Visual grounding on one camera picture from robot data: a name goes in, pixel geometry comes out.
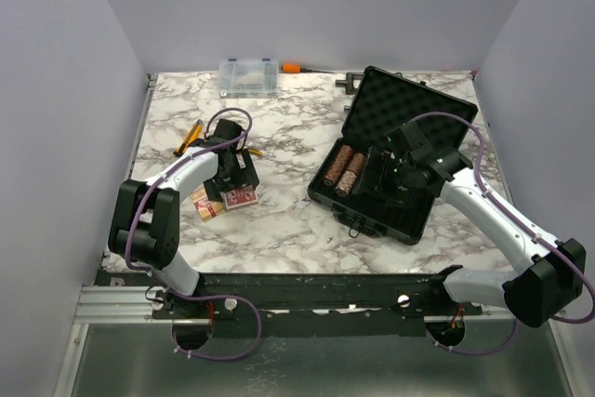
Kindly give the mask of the red backed card deck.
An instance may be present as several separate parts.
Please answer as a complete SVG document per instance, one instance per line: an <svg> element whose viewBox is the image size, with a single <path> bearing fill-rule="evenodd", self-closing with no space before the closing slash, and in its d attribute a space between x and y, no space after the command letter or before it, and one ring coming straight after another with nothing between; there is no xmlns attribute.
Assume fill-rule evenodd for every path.
<svg viewBox="0 0 595 397"><path fill-rule="evenodd" d="M224 204L227 211L254 205L258 203L256 189L247 185L223 194Z"/></svg>

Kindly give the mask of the Texas Hold'em card box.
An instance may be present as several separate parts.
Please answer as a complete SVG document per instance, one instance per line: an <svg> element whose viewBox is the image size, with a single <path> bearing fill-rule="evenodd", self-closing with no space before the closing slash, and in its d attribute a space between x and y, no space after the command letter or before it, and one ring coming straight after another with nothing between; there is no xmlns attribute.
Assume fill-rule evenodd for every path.
<svg viewBox="0 0 595 397"><path fill-rule="evenodd" d="M191 194L191 200L202 221L209 221L226 212L226 207L223 203L208 199L203 186Z"/></svg>

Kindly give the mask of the orange black chip roll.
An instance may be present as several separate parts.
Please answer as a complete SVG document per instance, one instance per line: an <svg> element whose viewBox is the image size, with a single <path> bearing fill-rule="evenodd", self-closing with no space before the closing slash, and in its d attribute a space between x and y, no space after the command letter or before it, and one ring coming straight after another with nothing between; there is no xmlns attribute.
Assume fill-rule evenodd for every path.
<svg viewBox="0 0 595 397"><path fill-rule="evenodd" d="M349 165L347 166L346 170L354 173L356 176L359 176L364 168L366 161L366 156L363 153L356 152L351 160Z"/></svg>
<svg viewBox="0 0 595 397"><path fill-rule="evenodd" d="M348 162L349 158L336 157L324 174L324 185L336 185Z"/></svg>

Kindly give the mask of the orange blue chip roll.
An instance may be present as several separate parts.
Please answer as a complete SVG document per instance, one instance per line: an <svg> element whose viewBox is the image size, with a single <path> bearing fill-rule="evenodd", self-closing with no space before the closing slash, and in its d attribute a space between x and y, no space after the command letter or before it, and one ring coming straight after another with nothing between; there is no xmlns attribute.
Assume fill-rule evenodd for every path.
<svg viewBox="0 0 595 397"><path fill-rule="evenodd" d="M336 195L339 197L347 197L351 193L357 178L358 174L356 172L346 170L337 182L335 187Z"/></svg>

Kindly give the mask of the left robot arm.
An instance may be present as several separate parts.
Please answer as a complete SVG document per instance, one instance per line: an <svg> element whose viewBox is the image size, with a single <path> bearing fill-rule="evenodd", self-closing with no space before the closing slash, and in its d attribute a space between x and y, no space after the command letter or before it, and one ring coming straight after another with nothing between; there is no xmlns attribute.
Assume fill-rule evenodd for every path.
<svg viewBox="0 0 595 397"><path fill-rule="evenodd" d="M129 269L143 271L175 293L174 306L187 318L205 310L197 289L201 274L179 253L180 205L199 187L210 201L259 184L251 154L238 144L248 130L220 119L212 135L198 139L170 167L138 181L123 182L117 194L107 246Z"/></svg>

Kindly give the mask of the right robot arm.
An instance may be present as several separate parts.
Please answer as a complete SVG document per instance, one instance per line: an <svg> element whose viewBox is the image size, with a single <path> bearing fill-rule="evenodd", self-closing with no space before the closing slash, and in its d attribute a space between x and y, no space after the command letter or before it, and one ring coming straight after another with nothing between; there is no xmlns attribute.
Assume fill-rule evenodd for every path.
<svg viewBox="0 0 595 397"><path fill-rule="evenodd" d="M458 149L435 149L420 125L410 121L392 130L385 149L366 154L358 186L400 200L408 191L430 193L468 218L503 253L509 271L456 267L432 287L430 308L441 315L461 303L505 308L521 323L539 327L555 319L585 289L586 250L534 224L506 202Z"/></svg>

